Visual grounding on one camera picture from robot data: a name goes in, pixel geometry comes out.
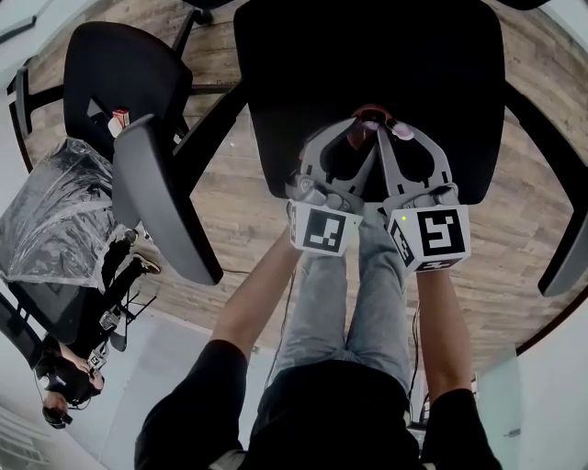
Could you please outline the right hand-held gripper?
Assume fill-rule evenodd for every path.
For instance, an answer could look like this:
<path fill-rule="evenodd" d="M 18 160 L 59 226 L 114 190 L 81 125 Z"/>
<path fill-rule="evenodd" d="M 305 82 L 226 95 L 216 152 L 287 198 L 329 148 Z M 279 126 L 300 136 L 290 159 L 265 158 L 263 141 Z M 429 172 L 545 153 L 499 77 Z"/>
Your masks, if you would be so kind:
<path fill-rule="evenodd" d="M 383 209 L 387 232 L 408 273 L 446 270 L 471 256 L 469 207 L 458 201 L 458 189 L 443 149 L 419 129 L 406 140 L 407 178 L 401 172 L 390 137 L 377 131 L 379 155 L 388 191 Z M 421 194 L 417 183 L 427 190 Z"/>

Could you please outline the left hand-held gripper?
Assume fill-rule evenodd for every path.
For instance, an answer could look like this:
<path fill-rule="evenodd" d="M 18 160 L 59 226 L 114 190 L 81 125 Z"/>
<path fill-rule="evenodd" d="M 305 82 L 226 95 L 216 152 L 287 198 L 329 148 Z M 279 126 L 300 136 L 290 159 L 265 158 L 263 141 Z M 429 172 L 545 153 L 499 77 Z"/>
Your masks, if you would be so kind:
<path fill-rule="evenodd" d="M 289 237 L 296 249 L 345 253 L 363 219 L 360 196 L 378 159 L 377 143 L 376 133 L 364 138 L 358 117 L 336 122 L 307 140 L 300 173 L 286 183 Z"/>

